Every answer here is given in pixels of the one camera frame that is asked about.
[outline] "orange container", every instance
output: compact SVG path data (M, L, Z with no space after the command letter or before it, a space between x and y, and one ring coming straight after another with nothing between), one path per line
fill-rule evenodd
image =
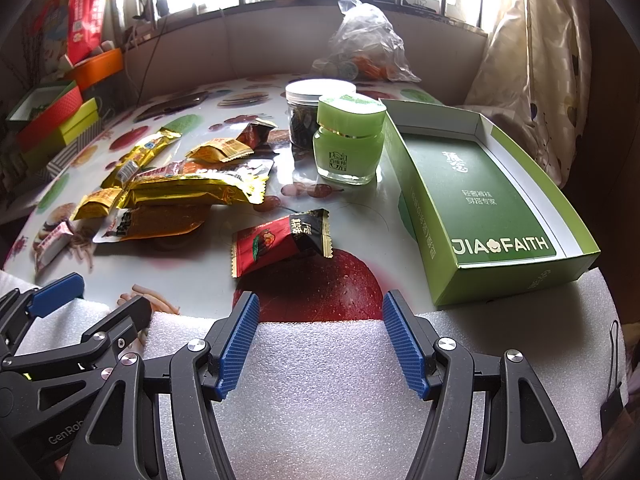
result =
M76 66L65 74L66 79L74 79L81 92L98 81L119 72L124 68L122 51L119 48L108 50L98 56L90 57L82 65Z

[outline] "yellow box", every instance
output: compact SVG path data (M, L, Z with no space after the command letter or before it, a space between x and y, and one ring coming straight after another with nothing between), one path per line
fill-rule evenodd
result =
M40 168L68 146L78 135L99 119L95 99L89 99L79 110L53 130L46 139L26 153L23 153L30 173Z

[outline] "dark green card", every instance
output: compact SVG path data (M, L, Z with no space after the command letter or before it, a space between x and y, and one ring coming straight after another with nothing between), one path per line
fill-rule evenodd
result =
M478 143L413 134L402 138L459 264L556 255L527 203Z

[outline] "beige curtain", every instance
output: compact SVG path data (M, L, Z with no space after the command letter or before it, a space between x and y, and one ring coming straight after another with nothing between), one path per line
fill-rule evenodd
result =
M564 186L589 101L587 0L502 0L465 101Z

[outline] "smartphone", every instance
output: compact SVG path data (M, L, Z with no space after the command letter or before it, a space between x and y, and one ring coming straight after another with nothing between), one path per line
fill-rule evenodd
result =
M173 114L180 110L186 110L187 108L198 106L199 104L202 104L204 99L207 97L209 97L209 92L197 92L195 94L177 97L175 99L165 101L164 103L158 103L157 105L153 105L151 108L147 108L144 112L133 119L133 122L139 123L140 121L146 121L147 119Z

